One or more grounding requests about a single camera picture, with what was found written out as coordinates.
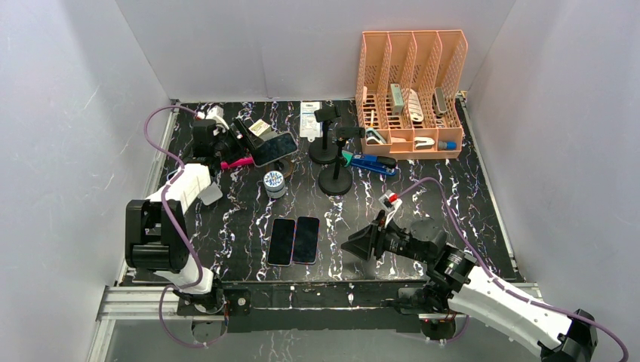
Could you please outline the purple smartphone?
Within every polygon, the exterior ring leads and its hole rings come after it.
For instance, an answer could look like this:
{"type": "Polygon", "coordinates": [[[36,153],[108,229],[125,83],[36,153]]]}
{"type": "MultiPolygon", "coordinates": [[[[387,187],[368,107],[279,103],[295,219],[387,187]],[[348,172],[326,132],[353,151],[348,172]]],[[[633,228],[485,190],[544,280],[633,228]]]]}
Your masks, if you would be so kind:
{"type": "Polygon", "coordinates": [[[267,253],[267,263],[274,266],[289,266],[294,249],[296,222],[293,219],[275,219],[267,253]]]}

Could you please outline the black phone stand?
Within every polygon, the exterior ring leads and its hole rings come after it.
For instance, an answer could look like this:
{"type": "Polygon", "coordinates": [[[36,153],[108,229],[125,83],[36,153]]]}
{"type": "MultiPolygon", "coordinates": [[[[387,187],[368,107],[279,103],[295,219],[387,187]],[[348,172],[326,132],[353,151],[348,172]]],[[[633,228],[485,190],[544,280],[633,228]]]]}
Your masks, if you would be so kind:
{"type": "Polygon", "coordinates": [[[340,118],[340,110],[336,106],[327,106],[314,111],[315,120],[321,125],[322,137],[309,145],[308,155],[316,164],[331,164],[337,152],[337,146],[329,140],[330,125],[340,118]]]}
{"type": "Polygon", "coordinates": [[[343,169],[343,148],[351,139],[362,139],[365,136],[363,127],[339,127],[336,132],[337,152],[333,168],[325,167],[318,175],[317,183],[321,191],[329,196],[345,195],[352,187],[352,174],[343,169]]]}

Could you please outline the black smartphone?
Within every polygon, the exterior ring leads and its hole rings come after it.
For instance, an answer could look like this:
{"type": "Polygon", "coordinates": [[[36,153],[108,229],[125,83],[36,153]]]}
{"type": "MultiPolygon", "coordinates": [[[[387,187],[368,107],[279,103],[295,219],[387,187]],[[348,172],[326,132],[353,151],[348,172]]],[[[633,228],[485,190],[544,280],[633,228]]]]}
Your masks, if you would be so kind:
{"type": "Polygon", "coordinates": [[[319,219],[301,216],[297,219],[294,234],[292,261],[295,264],[312,265],[316,261],[318,248],[319,219]]]}

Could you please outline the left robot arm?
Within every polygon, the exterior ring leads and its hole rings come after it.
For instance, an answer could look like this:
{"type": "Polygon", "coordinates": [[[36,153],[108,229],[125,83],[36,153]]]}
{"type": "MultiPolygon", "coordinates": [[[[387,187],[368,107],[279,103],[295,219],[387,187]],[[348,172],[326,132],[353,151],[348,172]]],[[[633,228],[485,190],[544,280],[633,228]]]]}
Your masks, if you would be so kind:
{"type": "Polygon", "coordinates": [[[229,126],[205,121],[193,129],[192,142],[180,156],[175,174],[155,193],[132,200],[125,210],[125,261],[170,281],[176,290],[196,296],[208,314],[225,305],[214,286],[214,273],[203,267],[187,234],[185,213],[213,188],[221,164],[254,155],[264,141],[240,121],[229,126]]]}

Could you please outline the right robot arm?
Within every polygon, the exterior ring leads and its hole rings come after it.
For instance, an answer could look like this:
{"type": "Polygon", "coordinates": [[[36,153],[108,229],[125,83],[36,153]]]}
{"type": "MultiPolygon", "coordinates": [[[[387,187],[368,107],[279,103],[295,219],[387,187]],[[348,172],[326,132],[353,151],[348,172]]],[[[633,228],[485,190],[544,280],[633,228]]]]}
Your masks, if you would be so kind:
{"type": "Polygon", "coordinates": [[[368,261],[390,252],[426,265],[421,288],[401,288],[388,306],[402,312],[456,312],[475,318],[526,347],[542,361],[590,361],[598,344],[593,316],[564,314],[485,271],[479,260],[453,244],[432,218],[402,228],[380,211],[350,235],[342,249],[368,261]]]}

